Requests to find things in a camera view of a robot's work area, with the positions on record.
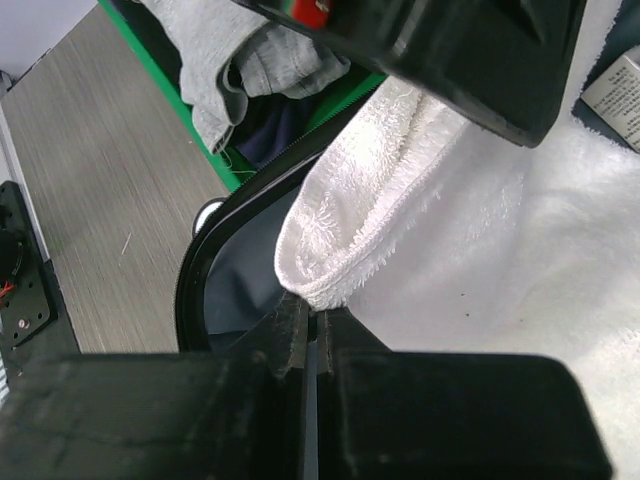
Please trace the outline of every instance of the zipper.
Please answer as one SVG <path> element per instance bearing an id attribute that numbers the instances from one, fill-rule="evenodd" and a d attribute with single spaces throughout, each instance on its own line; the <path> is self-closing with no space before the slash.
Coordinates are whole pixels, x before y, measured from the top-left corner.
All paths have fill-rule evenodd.
<path id="1" fill-rule="evenodd" d="M 192 326 L 196 330 L 200 330 L 197 328 L 200 325 L 204 328 L 202 305 L 197 301 L 198 289 L 204 289 L 204 285 L 201 285 L 203 272 L 198 268 L 197 263 L 199 259 L 202 259 L 202 254 L 204 254 L 202 249 L 211 236 L 212 230 L 223 225 L 228 227 L 226 224 L 230 218 L 243 210 L 244 206 L 253 205 L 256 200 L 267 197 L 267 200 L 263 202 L 266 207 L 272 203 L 271 197 L 280 198 L 300 185 L 315 160 L 355 116 L 377 86 L 378 84 L 371 85 L 359 98 L 346 103 L 342 109 L 327 117 L 324 123 L 287 146 L 273 161 L 259 168 L 250 178 L 242 182 L 240 187 L 231 193 L 225 202 L 205 221 L 182 258 L 174 288 L 174 322 L 181 351 L 206 350 L 207 348 L 204 342 L 189 341 L 189 337 L 195 337 L 198 334 L 190 335 L 187 333 L 189 327 L 186 322 L 197 323 L 198 325 Z M 237 221 L 240 223 L 239 225 L 232 222 L 234 225 L 231 228 L 225 228 L 224 232 L 218 232 L 220 235 L 216 236 L 214 243 L 221 242 L 220 248 L 226 239 L 247 222 Z"/>

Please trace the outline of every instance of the white towel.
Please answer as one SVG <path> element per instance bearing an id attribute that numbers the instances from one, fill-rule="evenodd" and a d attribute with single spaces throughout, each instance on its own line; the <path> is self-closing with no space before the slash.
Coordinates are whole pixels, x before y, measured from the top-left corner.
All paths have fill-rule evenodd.
<path id="1" fill-rule="evenodd" d="M 564 361 L 618 478 L 635 479 L 640 156 L 570 114 L 618 6 L 589 1 L 561 114 L 535 150 L 389 80 L 309 174 L 275 267 L 393 349 Z"/>

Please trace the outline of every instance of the white box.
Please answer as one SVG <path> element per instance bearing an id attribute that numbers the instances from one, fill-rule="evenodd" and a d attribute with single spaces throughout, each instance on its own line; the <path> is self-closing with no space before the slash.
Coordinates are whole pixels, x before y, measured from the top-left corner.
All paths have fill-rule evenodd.
<path id="1" fill-rule="evenodd" d="M 582 99 L 640 152 L 640 46 L 618 58 Z"/>

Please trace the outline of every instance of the navy blue cloth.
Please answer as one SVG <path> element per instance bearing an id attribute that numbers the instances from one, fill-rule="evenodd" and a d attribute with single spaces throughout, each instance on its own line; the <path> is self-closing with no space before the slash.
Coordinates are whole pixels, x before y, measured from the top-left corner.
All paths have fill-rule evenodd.
<path id="1" fill-rule="evenodd" d="M 278 95 L 270 102 L 265 122 L 248 139 L 236 145 L 236 150 L 254 168 L 265 166 L 302 136 L 314 104 L 314 97 L 292 100 Z"/>

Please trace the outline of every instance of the black mechanical component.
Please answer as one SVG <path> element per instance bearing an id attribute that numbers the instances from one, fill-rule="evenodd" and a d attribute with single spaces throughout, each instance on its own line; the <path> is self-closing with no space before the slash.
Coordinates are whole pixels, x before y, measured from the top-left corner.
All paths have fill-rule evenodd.
<path id="1" fill-rule="evenodd" d="M 6 479 L 611 478 L 559 363 L 393 353 L 289 294 L 223 356 L 73 356 L 21 380 Z"/>
<path id="2" fill-rule="evenodd" d="M 470 120 L 528 147 L 542 141 L 558 116 L 586 5 L 586 0 L 236 1 L 363 65 L 424 87 Z M 321 28 L 318 12 L 328 14 Z"/>
<path id="3" fill-rule="evenodd" d="M 45 270 L 20 187 L 0 186 L 0 298 L 3 343 L 16 347 L 56 318 Z"/>

